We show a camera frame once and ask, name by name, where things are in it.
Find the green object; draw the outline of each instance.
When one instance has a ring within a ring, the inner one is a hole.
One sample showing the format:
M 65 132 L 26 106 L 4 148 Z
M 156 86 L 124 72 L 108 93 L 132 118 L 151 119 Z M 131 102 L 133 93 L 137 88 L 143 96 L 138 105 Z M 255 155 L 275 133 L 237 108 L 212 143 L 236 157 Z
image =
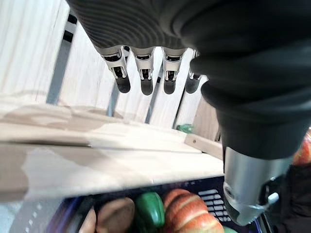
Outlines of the green object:
M 225 233 L 237 233 L 235 230 L 225 227 L 225 226 L 224 226 L 224 230 L 225 230 Z
M 191 124 L 177 125 L 176 129 L 184 133 L 192 133 L 193 126 Z
M 136 199 L 136 211 L 148 229 L 164 225 L 164 207 L 160 196 L 155 192 L 141 194 Z

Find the wooden crate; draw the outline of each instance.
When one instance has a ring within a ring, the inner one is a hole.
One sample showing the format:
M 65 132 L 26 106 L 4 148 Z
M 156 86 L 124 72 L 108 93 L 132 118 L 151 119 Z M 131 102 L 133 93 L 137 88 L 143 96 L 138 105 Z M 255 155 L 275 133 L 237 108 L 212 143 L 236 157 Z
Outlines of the wooden crate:
M 212 140 L 218 131 L 215 112 L 200 91 L 184 91 L 191 49 L 171 95 L 163 91 L 163 78 L 156 83 L 161 48 L 154 54 L 158 92 L 149 96 L 140 90 L 130 53 L 131 91 L 119 93 L 114 117 L 108 117 L 115 81 L 77 23 L 57 105 L 46 104 L 68 15 L 64 0 L 0 3 L 0 200 L 94 194 L 222 174 L 219 143 L 172 129 L 193 124 L 195 133 Z

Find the blue plastic crate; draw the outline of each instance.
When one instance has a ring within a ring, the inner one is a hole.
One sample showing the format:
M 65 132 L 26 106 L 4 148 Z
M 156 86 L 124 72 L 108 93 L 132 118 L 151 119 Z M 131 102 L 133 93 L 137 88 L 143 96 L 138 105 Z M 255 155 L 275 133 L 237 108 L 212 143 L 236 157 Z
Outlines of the blue plastic crate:
M 208 212 L 214 215 L 223 226 L 230 227 L 234 230 L 236 230 L 239 233 L 261 233 L 260 226 L 255 220 L 252 224 L 248 226 L 241 227 L 237 224 L 235 224 L 231 218 L 228 216 L 224 201 L 223 201 L 223 183 L 224 183 L 224 177 L 213 177 L 208 179 L 201 179 L 201 180 L 193 180 L 193 181 L 186 181 L 186 182 L 178 182 L 178 183 L 169 183 L 169 184 L 162 184 L 162 185 L 155 185 L 155 186 L 149 186 L 149 187 L 141 187 L 141 188 L 135 188 L 135 189 L 129 189 L 124 191 L 118 191 L 118 192 L 110 192 L 105 194 L 99 194 L 92 196 L 94 199 L 94 209 L 95 211 L 98 211 L 105 203 L 115 200 L 117 198 L 122 197 L 129 197 L 133 200 L 135 200 L 140 194 L 145 192 L 157 192 L 160 196 L 165 195 L 168 191 L 175 189 L 175 188 L 182 188 L 186 189 L 192 193 L 196 193 L 199 195 L 202 200 L 204 200 L 205 204 L 208 207 Z M 70 217 L 68 214 L 68 209 L 71 209 L 70 211 L 74 211 L 74 204 L 78 204 L 79 202 L 77 199 L 81 200 L 81 197 L 79 198 L 73 198 L 73 199 L 67 199 L 66 201 L 69 201 L 71 204 L 68 204 L 70 207 L 66 207 L 66 210 L 63 210 L 66 215 L 63 217 L 58 216 L 59 218 L 65 218 L 57 221 L 51 221 L 51 225 L 54 226 L 54 229 L 57 228 L 60 230 L 59 224 L 66 225 L 64 221 L 70 221 Z

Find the wooden slat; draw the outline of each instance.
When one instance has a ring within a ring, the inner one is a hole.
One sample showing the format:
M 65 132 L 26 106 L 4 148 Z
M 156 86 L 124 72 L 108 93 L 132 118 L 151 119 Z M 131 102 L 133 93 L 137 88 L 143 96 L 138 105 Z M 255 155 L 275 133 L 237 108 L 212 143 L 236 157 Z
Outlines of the wooden slat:
M 193 133 L 214 141 L 218 132 L 216 110 L 201 98 L 193 121 Z
M 107 109 L 115 79 L 78 22 L 59 97 L 61 105 Z
M 68 14 L 65 0 L 0 1 L 0 95 L 46 101 Z
M 161 47 L 157 47 L 154 51 L 154 70 L 152 73 L 154 88 L 162 60 L 162 49 Z M 127 72 L 131 82 L 131 90 L 126 94 L 119 93 L 115 113 L 122 116 L 124 119 L 145 122 L 153 93 L 148 96 L 142 93 L 140 88 L 140 76 L 132 53 L 130 53 L 130 56 L 127 59 Z
M 198 150 L 210 154 L 218 159 L 223 159 L 223 146 L 219 142 L 190 133 L 186 136 L 185 144 L 197 148 Z
M 186 79 L 189 73 L 190 61 L 192 58 L 193 50 L 187 49 L 182 58 L 180 70 L 176 79 L 176 88 L 172 94 L 167 95 L 164 92 L 164 77 L 162 77 L 159 92 L 157 93 L 155 105 L 153 107 L 152 115 L 150 118 L 150 124 L 165 128 L 171 128 L 173 126 L 180 99 L 185 88 Z
M 0 201 L 98 194 L 223 174 L 222 161 L 202 153 L 0 144 L 0 160 Z
M 189 94 L 186 91 L 184 92 L 183 98 L 181 100 L 177 119 L 174 125 L 174 128 L 177 127 L 177 125 L 183 125 L 183 124 L 192 124 L 196 111 L 199 106 L 200 99 L 202 97 L 201 95 L 201 86 L 207 81 L 207 77 L 205 75 L 202 76 L 198 89 L 192 93 Z

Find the light wood surface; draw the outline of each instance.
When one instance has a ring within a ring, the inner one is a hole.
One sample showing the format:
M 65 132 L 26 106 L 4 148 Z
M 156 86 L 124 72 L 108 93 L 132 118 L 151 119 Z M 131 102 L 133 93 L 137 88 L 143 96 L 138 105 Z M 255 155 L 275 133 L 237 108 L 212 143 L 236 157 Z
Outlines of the light wood surface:
M 154 70 L 152 73 L 154 88 L 159 75 L 162 60 L 162 49 L 161 47 L 157 47 L 154 51 Z M 131 82 L 131 90 L 129 93 L 119 93 L 115 113 L 121 115 L 124 119 L 144 123 L 153 93 L 148 96 L 142 93 L 140 87 L 140 76 L 137 71 L 133 53 L 130 53 L 127 59 L 127 72 Z
M 193 133 L 214 141 L 218 132 L 216 110 L 203 97 L 200 100 L 193 121 Z
M 0 101 L 0 200 L 71 197 L 222 174 L 186 134 L 62 106 Z
M 222 175 L 202 153 L 0 144 L 0 200 L 119 191 Z
M 115 79 L 92 45 L 81 24 L 73 36 L 63 85 L 61 105 L 107 109 Z
M 185 138 L 185 144 L 192 146 L 204 153 L 210 154 L 218 159 L 223 159 L 223 146 L 219 142 L 215 142 L 190 133 Z
M 0 95 L 45 102 L 63 38 L 65 0 L 0 1 Z
M 119 150 L 201 153 L 184 144 L 186 134 L 53 105 L 0 101 L 0 141 L 81 145 Z
M 186 91 L 184 92 L 183 98 L 181 100 L 181 103 L 178 109 L 177 119 L 176 119 L 174 128 L 176 128 L 178 125 L 193 123 L 195 114 L 197 112 L 197 109 L 200 103 L 200 99 L 202 97 L 201 86 L 206 81 L 207 81 L 207 77 L 203 75 L 200 80 L 198 89 L 194 93 L 189 94 Z
M 165 128 L 171 128 L 173 126 L 192 58 L 193 50 L 187 49 L 182 58 L 180 70 L 176 78 L 176 88 L 172 94 L 167 95 L 164 92 L 164 77 L 161 78 L 159 91 L 150 118 L 150 124 Z

